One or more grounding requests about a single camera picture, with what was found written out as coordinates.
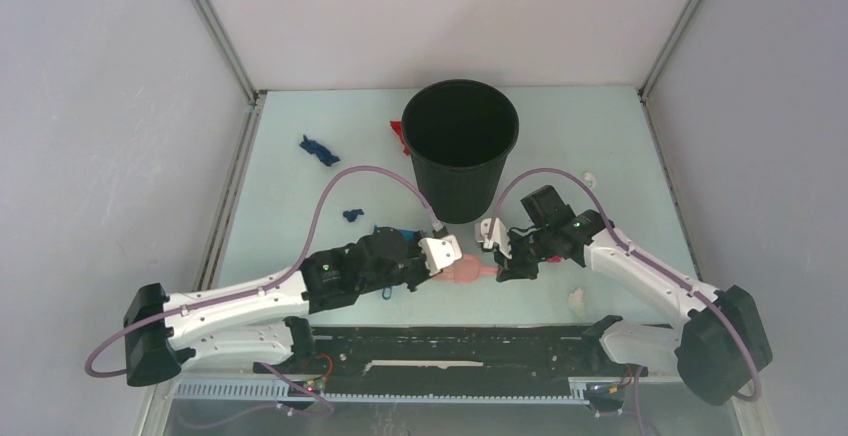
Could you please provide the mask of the black plastic trash bin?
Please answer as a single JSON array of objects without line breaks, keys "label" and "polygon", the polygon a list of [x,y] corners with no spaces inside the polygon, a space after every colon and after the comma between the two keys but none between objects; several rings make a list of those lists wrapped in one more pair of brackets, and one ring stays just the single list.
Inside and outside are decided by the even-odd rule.
[{"label": "black plastic trash bin", "polygon": [[497,88],[453,79],[418,91],[403,110],[401,131],[419,191],[440,221],[464,224],[492,204],[519,117]]}]

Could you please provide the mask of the blue plastic dustpan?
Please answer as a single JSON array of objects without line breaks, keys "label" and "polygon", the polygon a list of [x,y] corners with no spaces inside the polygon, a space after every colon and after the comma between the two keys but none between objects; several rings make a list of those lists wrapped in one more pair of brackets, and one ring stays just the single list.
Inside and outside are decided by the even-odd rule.
[{"label": "blue plastic dustpan", "polygon": [[[381,229],[389,229],[389,226],[374,225],[372,233],[376,234]],[[417,231],[417,230],[409,230],[409,229],[402,229],[402,228],[395,228],[395,227],[393,227],[393,230],[395,230],[399,234],[401,234],[403,236],[404,240],[407,241],[407,242],[413,242],[416,238],[423,237],[423,236],[426,235],[425,232]],[[384,301],[389,301],[392,297],[392,294],[393,294],[393,288],[392,287],[383,288],[382,291],[381,291],[381,298]]]}]

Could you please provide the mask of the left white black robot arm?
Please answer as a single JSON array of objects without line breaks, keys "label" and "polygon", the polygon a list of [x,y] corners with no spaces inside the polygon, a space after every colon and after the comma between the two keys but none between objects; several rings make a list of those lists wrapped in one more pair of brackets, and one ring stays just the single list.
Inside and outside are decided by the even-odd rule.
[{"label": "left white black robot arm", "polygon": [[167,293],[141,287],[123,323],[126,382],[156,385],[200,362],[253,361],[304,372],[316,359],[307,318],[353,305],[367,293],[404,285],[414,291],[461,257],[452,235],[412,239],[393,228],[315,252],[297,270],[216,290]]}]

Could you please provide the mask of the red paper scrap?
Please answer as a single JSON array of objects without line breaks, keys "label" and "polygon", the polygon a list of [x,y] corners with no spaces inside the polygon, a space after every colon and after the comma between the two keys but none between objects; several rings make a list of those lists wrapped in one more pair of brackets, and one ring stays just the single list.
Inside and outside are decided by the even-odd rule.
[{"label": "red paper scrap", "polygon": [[403,153],[406,156],[410,156],[411,151],[410,151],[410,149],[409,149],[409,147],[406,143],[406,140],[404,138],[403,129],[402,129],[402,122],[399,121],[399,120],[393,120],[393,121],[389,122],[389,126],[390,126],[390,129],[394,132],[394,134],[398,138],[400,144],[402,145]]}]

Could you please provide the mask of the pink hand brush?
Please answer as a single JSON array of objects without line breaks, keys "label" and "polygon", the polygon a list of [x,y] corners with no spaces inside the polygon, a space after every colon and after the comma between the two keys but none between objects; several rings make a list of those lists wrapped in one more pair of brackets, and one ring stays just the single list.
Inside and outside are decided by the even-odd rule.
[{"label": "pink hand brush", "polygon": [[455,284],[471,284],[483,277],[495,277],[498,273],[496,266],[484,264],[478,257],[464,254],[460,260],[443,269],[433,277],[434,281],[451,282]]}]

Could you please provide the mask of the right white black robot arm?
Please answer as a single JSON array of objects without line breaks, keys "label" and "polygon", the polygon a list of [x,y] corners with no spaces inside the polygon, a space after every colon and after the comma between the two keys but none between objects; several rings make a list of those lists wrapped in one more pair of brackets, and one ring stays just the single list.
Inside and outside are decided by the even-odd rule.
[{"label": "right white black robot arm", "polygon": [[494,255],[499,282],[534,280],[551,259],[570,260],[623,285],[663,316],[659,326],[608,315],[586,330],[585,367],[606,374],[618,364],[679,376],[702,401],[720,406],[740,397],[773,360],[754,298],[693,279],[635,245],[600,210],[576,214],[550,185],[521,201],[532,225],[509,229],[498,218],[476,227]]}]

